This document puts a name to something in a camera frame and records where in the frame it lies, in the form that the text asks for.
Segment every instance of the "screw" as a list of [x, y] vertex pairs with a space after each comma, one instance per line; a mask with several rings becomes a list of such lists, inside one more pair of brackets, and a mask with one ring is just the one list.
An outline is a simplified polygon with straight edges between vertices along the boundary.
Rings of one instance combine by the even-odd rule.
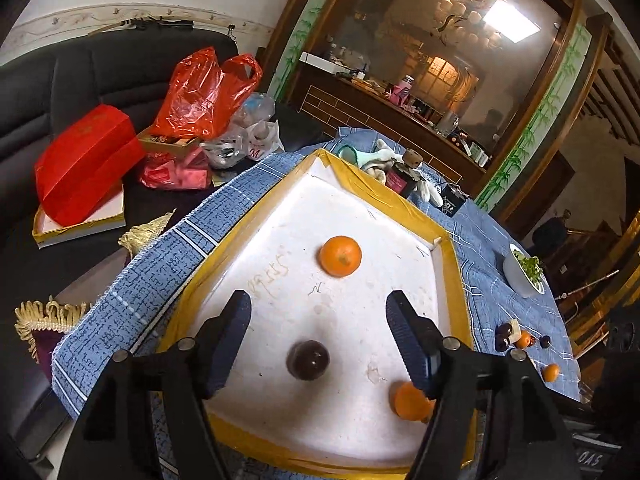
[[519, 348], [514, 348], [509, 352], [509, 355], [512, 359], [515, 359], [517, 362], [521, 363], [524, 359], [527, 358], [527, 353], [524, 350], [520, 350]]
[[442, 346], [447, 350], [457, 350], [460, 348], [460, 341], [455, 337], [446, 337], [442, 340]]
[[116, 361], [117, 363], [121, 363], [124, 361], [124, 359], [126, 359], [127, 357], [129, 357], [129, 352], [127, 352], [126, 350], [116, 350], [113, 355], [111, 356], [111, 359], [113, 359], [114, 361]]
[[178, 349], [186, 351], [196, 346], [196, 340], [193, 337], [183, 337], [178, 341]]

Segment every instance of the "orange fruit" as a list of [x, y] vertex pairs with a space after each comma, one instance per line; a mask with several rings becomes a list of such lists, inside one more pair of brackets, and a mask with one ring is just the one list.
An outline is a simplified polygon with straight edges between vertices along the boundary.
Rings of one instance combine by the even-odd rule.
[[322, 246], [318, 259], [327, 274], [342, 278], [360, 266], [362, 251], [353, 238], [334, 236]]
[[393, 400], [394, 411], [402, 420], [427, 422], [433, 415], [435, 404], [435, 400], [427, 399], [411, 382], [402, 384]]
[[523, 330], [522, 335], [520, 336], [520, 339], [516, 341], [516, 346], [520, 350], [524, 350], [525, 348], [529, 347], [530, 343], [531, 343], [531, 334], [526, 330]]
[[542, 370], [542, 378], [545, 380], [545, 383], [552, 383], [558, 378], [559, 374], [560, 367], [555, 363], [545, 366]]

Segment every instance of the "brick pattern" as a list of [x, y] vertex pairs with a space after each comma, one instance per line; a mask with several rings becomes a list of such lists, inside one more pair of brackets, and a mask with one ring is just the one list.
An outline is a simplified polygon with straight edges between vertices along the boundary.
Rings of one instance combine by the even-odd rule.
[[340, 126], [351, 126], [352, 128], [372, 128], [380, 132], [389, 139], [399, 142], [406, 148], [411, 148], [422, 155], [425, 163], [429, 164], [434, 170], [439, 171], [444, 178], [458, 184], [462, 180], [460, 175], [453, 168], [431, 155], [423, 147], [418, 146], [412, 140], [403, 137], [395, 130], [386, 126], [386, 124], [375, 120], [370, 115], [361, 112], [350, 104], [341, 101], [337, 97], [322, 91], [315, 86], [310, 86], [302, 102], [301, 112], [316, 118], [322, 123], [322, 129], [331, 135], [336, 136], [337, 129]]

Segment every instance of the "pink bottle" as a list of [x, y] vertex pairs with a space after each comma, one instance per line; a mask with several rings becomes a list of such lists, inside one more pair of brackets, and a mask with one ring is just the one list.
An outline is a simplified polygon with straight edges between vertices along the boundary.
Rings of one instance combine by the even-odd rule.
[[391, 95], [389, 96], [389, 101], [396, 106], [402, 106], [409, 97], [409, 90], [411, 90], [413, 83], [413, 77], [410, 75], [404, 76], [402, 81], [394, 86], [394, 89], [391, 91]]

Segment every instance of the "red plastic bag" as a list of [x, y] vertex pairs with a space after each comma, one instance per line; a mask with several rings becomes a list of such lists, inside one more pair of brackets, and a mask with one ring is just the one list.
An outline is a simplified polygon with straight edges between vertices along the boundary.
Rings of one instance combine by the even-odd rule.
[[202, 148], [184, 159], [169, 153], [147, 153], [140, 182], [153, 189], [205, 189], [211, 184], [209, 160]]
[[83, 222], [145, 156], [129, 116], [99, 105], [60, 134], [34, 169], [44, 212], [67, 227]]
[[153, 128], [165, 137], [219, 137], [261, 78], [262, 69], [250, 54], [227, 59], [220, 68], [213, 47], [194, 52], [175, 67]]

